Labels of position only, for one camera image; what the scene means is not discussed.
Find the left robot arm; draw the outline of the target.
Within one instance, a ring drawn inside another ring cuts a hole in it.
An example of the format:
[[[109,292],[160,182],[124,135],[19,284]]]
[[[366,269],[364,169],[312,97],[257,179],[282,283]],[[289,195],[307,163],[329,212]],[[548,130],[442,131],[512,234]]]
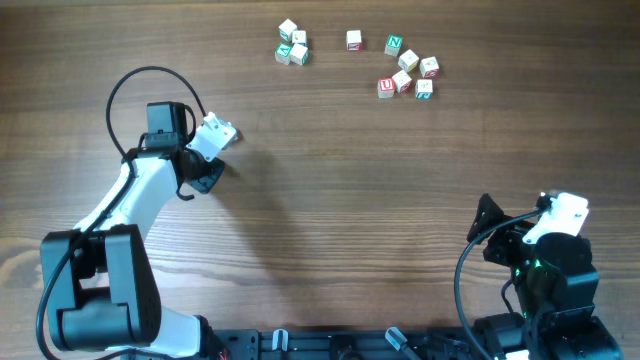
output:
[[[169,323],[197,331],[200,321],[161,305],[144,240],[163,206],[183,184],[206,194],[224,170],[218,157],[236,129],[212,112],[188,130],[191,109],[177,102],[150,103],[142,143],[122,159],[121,173],[100,204],[66,231],[41,243],[45,281],[38,334],[61,351],[147,350],[177,357],[199,347],[171,345]]]

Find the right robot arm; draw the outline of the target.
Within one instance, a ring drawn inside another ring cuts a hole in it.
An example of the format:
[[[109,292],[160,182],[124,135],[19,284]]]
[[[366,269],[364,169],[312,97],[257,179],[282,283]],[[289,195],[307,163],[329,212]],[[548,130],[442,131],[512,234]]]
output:
[[[591,244],[580,234],[587,199],[540,194],[534,210],[511,217],[490,195],[480,197],[465,252],[484,243],[485,260],[510,270],[520,312],[508,311],[463,330],[481,359],[620,359],[620,346],[595,316],[599,275]]]

